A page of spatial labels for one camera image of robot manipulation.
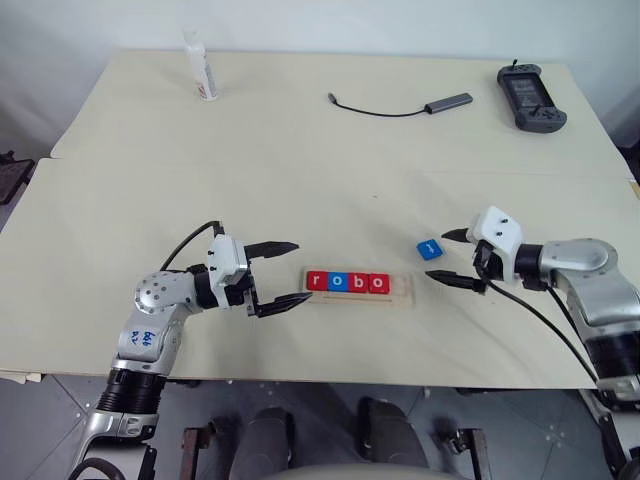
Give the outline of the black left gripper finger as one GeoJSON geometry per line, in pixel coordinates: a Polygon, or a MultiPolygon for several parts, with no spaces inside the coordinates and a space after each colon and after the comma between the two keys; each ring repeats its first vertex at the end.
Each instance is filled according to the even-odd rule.
{"type": "Polygon", "coordinates": [[[312,296],[312,292],[298,292],[276,297],[272,302],[267,304],[256,303],[254,305],[255,314],[259,318],[281,314],[306,302],[312,296]]]}
{"type": "Polygon", "coordinates": [[[297,250],[299,245],[285,241],[265,241],[244,247],[247,259],[274,258],[297,250]]]}

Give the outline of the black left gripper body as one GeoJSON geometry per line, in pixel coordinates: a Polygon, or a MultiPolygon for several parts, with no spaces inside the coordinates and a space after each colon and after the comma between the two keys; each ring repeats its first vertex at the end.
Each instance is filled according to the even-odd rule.
{"type": "Polygon", "coordinates": [[[244,306],[249,316],[257,315],[258,296],[251,272],[246,272],[237,283],[227,286],[227,301],[230,307],[244,306]]]}

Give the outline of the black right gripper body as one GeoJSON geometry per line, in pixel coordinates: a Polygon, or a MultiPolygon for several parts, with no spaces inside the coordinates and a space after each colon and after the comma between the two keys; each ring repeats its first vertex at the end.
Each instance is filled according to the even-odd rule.
{"type": "Polygon", "coordinates": [[[496,280],[503,280],[503,264],[501,258],[494,252],[494,247],[486,240],[480,240],[475,248],[473,267],[478,274],[475,291],[485,293],[489,284],[496,280]]]}

